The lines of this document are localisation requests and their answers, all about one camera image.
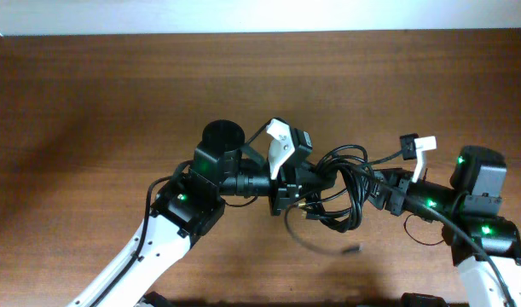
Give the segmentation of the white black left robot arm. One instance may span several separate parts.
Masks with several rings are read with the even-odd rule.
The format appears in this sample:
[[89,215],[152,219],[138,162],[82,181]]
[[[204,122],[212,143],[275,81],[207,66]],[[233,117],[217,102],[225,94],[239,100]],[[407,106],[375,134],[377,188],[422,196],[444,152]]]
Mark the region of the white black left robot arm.
[[278,118],[270,119],[263,130],[272,138],[266,157],[252,148],[235,122],[210,122],[194,157],[148,187],[139,228],[70,304],[145,305],[148,289],[223,216],[228,196],[265,197],[271,215],[278,216],[335,184],[334,175],[322,175],[308,162],[312,144],[307,132]]

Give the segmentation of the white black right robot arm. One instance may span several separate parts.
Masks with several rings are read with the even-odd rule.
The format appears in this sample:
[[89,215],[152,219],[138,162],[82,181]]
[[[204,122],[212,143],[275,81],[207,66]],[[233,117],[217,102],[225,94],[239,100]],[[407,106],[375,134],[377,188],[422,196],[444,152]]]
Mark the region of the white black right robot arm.
[[409,211],[443,225],[470,306],[521,306],[521,238],[500,216],[507,176],[504,156],[493,149],[464,146],[449,186],[414,181],[411,171],[381,169],[372,202],[400,216]]

